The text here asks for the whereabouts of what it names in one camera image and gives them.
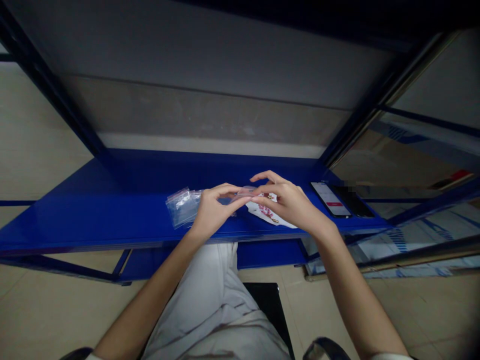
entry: left hand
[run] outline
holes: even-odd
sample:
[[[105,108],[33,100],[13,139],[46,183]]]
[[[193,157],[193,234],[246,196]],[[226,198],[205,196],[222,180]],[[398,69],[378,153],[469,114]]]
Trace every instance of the left hand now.
[[[251,197],[241,197],[228,205],[222,205],[217,199],[233,195],[241,189],[229,183],[205,189],[201,194],[198,213],[189,233],[204,242],[210,239],[230,215],[248,203]]]

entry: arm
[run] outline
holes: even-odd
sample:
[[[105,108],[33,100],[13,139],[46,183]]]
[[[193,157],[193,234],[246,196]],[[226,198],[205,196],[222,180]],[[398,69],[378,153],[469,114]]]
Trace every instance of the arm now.
[[[217,201],[220,196],[240,189],[222,184],[202,193],[191,229],[102,337],[93,351],[97,357],[104,360],[138,357],[194,255],[234,211],[250,201],[249,197],[229,205]]]
[[[328,280],[345,327],[361,359],[376,354],[408,356],[397,330],[360,273],[337,226],[319,211],[299,186],[272,171],[255,175],[250,181],[268,178],[255,194],[274,193],[278,203],[267,197],[252,198],[282,219],[308,232],[316,241]]]

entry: right hand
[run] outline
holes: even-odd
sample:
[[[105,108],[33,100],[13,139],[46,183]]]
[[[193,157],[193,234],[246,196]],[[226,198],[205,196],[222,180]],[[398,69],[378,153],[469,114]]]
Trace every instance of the right hand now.
[[[254,183],[261,179],[268,179],[268,182],[259,186],[253,194],[274,193],[277,202],[265,196],[255,196],[251,199],[254,203],[266,206],[285,221],[311,235],[325,228],[336,228],[334,222],[310,202],[300,186],[294,185],[271,170],[256,174],[250,181]]]

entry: forearm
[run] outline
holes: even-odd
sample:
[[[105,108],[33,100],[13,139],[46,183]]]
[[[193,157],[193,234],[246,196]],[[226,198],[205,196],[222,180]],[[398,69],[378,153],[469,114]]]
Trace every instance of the forearm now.
[[[104,360],[135,360],[167,305],[185,270],[204,241],[188,232],[94,350]]]
[[[361,359],[375,354],[408,355],[397,330],[360,273],[332,223],[311,234],[345,327]]]

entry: person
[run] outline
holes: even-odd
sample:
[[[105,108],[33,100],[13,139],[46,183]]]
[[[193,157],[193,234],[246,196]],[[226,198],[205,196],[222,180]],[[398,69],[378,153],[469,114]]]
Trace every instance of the person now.
[[[196,219],[170,256],[100,340],[88,360],[289,359],[285,343],[237,276],[236,243],[205,244],[249,201],[264,205],[316,241],[348,334],[361,359],[411,359],[367,285],[336,225],[303,190],[272,171],[253,197],[229,205],[228,183],[202,193]],[[262,193],[274,193],[273,202]]]

